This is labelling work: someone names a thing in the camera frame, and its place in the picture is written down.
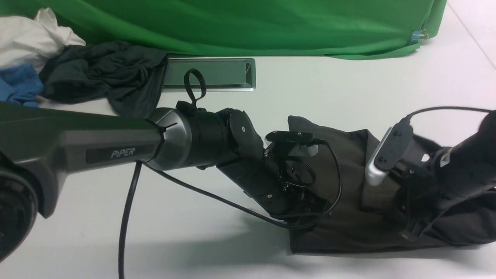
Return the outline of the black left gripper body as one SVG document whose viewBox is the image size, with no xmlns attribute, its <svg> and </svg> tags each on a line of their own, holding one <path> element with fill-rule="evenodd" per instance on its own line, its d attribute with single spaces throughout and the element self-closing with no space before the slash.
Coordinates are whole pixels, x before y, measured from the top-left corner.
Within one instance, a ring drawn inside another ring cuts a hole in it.
<svg viewBox="0 0 496 279">
<path fill-rule="evenodd" d="M 314 222 L 330 208 L 311 191 L 317 174 L 299 157 L 234 157 L 216 167 L 276 220 Z"/>
</svg>

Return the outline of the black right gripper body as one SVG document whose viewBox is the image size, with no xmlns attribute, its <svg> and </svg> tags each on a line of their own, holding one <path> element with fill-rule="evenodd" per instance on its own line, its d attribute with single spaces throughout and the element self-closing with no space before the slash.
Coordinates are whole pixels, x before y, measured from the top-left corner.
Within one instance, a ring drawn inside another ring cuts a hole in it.
<svg viewBox="0 0 496 279">
<path fill-rule="evenodd" d="M 405 239 L 418 239 L 458 198 L 438 175 L 441 157 L 450 151 L 437 143 L 413 136 L 405 154 L 389 176 L 400 187 L 385 220 Z"/>
</svg>

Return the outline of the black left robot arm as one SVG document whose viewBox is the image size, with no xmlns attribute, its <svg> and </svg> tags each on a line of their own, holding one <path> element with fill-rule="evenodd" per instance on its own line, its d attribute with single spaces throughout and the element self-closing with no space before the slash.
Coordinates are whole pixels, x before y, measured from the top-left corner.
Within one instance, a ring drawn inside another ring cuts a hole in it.
<svg viewBox="0 0 496 279">
<path fill-rule="evenodd" d="M 217 167 L 283 227 L 313 226 L 328 211 L 289 162 L 317 153 L 309 133 L 273 132 L 269 148 L 241 110 L 208 112 L 187 102 L 150 118 L 1 104 L 1 260 L 25 240 L 36 215 L 50 217 L 69 174 L 141 162 L 153 170 Z"/>
</svg>

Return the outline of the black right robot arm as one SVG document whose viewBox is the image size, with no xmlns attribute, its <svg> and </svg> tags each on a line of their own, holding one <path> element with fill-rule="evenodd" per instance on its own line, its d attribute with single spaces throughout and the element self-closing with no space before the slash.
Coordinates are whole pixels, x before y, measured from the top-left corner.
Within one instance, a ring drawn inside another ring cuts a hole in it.
<svg viewBox="0 0 496 279">
<path fill-rule="evenodd" d="M 400 185 L 385 221 L 413 241 L 455 206 L 495 187 L 495 111 L 451 148 L 416 136 L 410 120 L 391 128 L 373 166 Z"/>
</svg>

